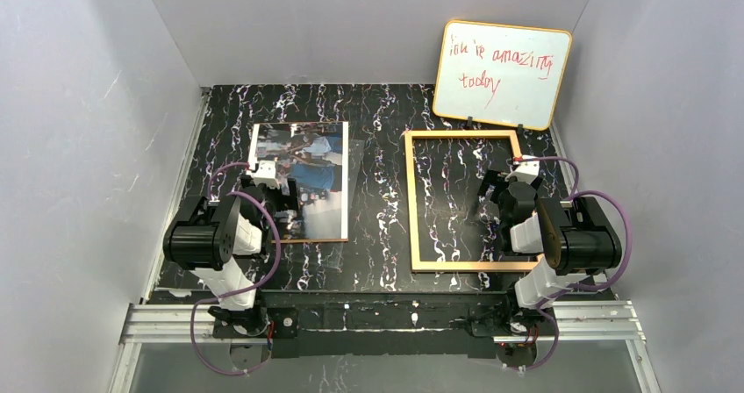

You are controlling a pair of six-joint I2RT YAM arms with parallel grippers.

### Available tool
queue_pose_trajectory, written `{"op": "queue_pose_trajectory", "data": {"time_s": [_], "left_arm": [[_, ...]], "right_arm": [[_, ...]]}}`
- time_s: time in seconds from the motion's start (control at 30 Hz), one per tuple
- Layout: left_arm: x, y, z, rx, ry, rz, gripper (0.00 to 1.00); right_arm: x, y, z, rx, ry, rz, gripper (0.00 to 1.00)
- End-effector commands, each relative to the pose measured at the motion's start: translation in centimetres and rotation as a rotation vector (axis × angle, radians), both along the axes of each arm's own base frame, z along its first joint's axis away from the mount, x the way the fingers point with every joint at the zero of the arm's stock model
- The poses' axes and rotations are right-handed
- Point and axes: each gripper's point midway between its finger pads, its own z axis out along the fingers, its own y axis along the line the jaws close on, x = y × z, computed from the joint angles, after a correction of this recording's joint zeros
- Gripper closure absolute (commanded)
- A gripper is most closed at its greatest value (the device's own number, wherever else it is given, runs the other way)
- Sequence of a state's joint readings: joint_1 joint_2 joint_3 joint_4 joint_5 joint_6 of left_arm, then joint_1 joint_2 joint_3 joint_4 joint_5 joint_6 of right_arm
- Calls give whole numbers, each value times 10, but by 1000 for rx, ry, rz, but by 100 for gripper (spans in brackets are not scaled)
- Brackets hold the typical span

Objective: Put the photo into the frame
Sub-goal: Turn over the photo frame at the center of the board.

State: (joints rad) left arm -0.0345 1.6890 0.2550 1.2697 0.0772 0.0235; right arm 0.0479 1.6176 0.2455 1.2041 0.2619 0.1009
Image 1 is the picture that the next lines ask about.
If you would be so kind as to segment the wooden picture frame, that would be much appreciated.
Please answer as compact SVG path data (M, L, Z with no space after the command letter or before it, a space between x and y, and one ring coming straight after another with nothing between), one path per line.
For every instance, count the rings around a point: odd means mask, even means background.
M409 130L404 133L411 271L413 273L522 273L531 271L543 261L543 254L537 255L535 261L423 261L419 245L417 178L414 172L415 139L508 139L512 155L516 159L522 157L518 135L514 130Z

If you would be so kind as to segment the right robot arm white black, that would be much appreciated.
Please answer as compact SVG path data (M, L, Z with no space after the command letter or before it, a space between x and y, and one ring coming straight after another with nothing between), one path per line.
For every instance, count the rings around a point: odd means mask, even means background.
M593 196L567 201L540 197L538 175L489 170L478 195L491 193L497 206L497 249L505 254L541 256L514 284L519 308L543 310L589 275L616 268L622 244Z

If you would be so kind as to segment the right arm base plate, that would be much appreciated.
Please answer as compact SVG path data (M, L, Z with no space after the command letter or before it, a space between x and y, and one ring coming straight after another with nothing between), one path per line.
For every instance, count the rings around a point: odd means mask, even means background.
M518 311L512 314L496 308L470 309L464 320L464 328L476 338L512 336L514 340L503 341L503 344L527 345L538 339L543 321L544 318L538 317L536 313L524 314Z

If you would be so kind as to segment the printed photo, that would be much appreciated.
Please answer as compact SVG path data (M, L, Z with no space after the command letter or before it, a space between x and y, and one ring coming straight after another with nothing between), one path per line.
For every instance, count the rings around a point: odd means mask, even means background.
M282 240L347 240L349 147L345 121L253 125L249 174L274 197Z

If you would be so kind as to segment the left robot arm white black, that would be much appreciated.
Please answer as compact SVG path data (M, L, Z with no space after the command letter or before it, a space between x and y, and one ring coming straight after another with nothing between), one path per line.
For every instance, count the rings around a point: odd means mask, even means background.
M261 184L231 192L214 204L204 196L188 196L164 233L164 257L200 278L221 309L248 311L257 289L279 267L282 243L274 214L286 210L299 210L293 181L286 194ZM271 269L258 282L249 281L235 257L263 254L270 244L275 248Z

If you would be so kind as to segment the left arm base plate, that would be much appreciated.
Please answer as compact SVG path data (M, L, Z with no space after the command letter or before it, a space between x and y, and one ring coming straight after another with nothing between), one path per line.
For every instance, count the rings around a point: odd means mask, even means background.
M255 306L246 311L229 311L212 306L215 339L294 339L298 333L296 309Z

